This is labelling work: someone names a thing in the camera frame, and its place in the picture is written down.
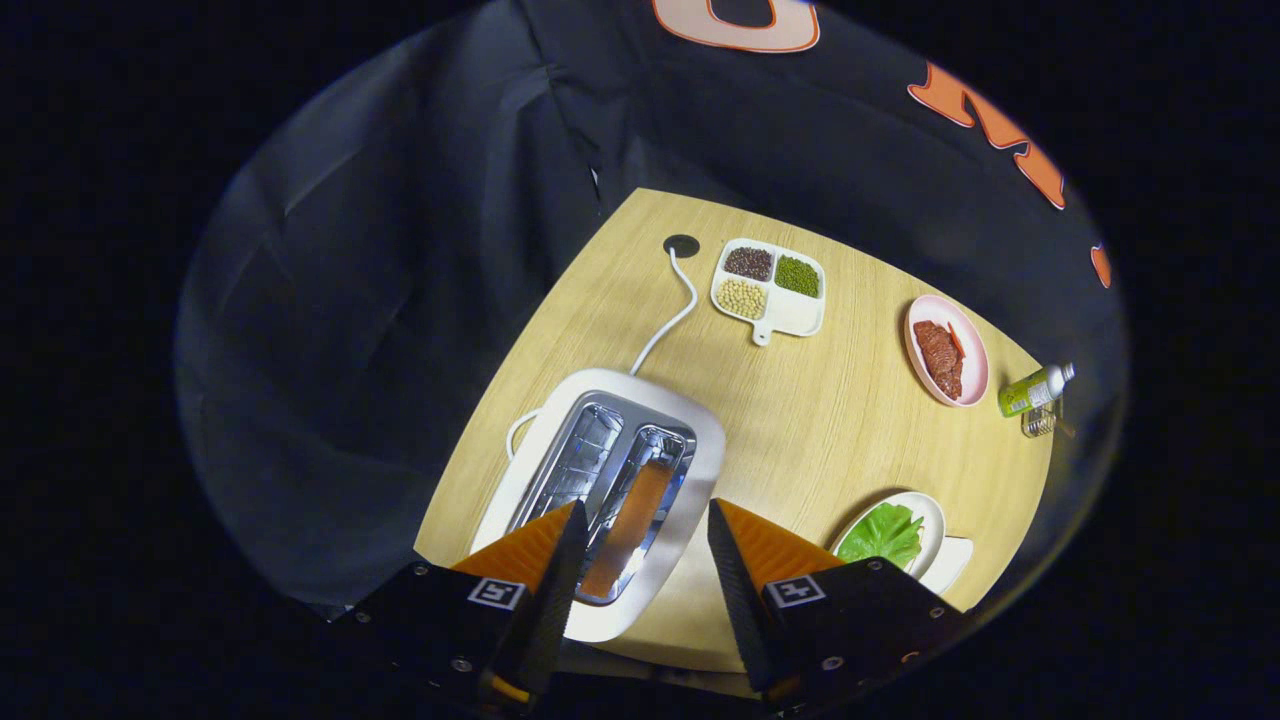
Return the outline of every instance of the dish handle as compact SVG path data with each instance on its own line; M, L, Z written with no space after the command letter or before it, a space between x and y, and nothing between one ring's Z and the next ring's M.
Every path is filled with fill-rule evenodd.
M760 320L751 323L751 342L764 347L769 345L769 338L773 337L773 325Z

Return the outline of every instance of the soybean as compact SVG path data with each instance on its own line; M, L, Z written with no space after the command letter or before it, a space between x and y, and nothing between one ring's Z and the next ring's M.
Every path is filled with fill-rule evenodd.
M794 290L809 297L818 297L818 270L814 270L804 260L786 255L778 258L778 269L773 282L778 283L778 287Z
M716 301L721 307L750 320L764 316L764 288L742 281L727 279L716 291Z

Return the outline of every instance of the beans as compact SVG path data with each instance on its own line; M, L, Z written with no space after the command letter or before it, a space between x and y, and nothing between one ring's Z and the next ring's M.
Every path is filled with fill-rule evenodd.
M724 269L754 281L768 281L773 254L758 247L735 247L724 258Z
M786 255L778 258L778 272L773 282L778 283L778 287L794 290L809 297L818 297L818 270L814 270L804 260Z
M764 316L764 288L742 281L727 279L716 291L721 307L751 320Z

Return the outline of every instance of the pink plate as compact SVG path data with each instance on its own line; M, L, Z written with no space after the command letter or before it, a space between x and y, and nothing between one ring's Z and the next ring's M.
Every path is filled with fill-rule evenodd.
M951 328L955 329L960 347L964 348L959 400L947 397L924 368L924 354L920 352L920 343L916 342L915 331L911 329L911 325L920 320L929 320L943 328L951 323ZM920 375L920 382L940 402L952 407L969 407L977 405L987 395L987 347L982 343L978 328L950 300L937 295L916 297L910 310L906 311L906 327L902 328L902 332L906 334L906 354L911 357L915 374Z

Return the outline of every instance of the green bottle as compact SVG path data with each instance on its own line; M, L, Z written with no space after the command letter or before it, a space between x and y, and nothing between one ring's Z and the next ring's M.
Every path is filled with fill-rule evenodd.
M1066 380L1074 377L1074 363L1068 363L1066 368L1046 365L1000 391L1000 413L1005 418L1012 418L1032 407L1048 405L1055 398L1061 397Z

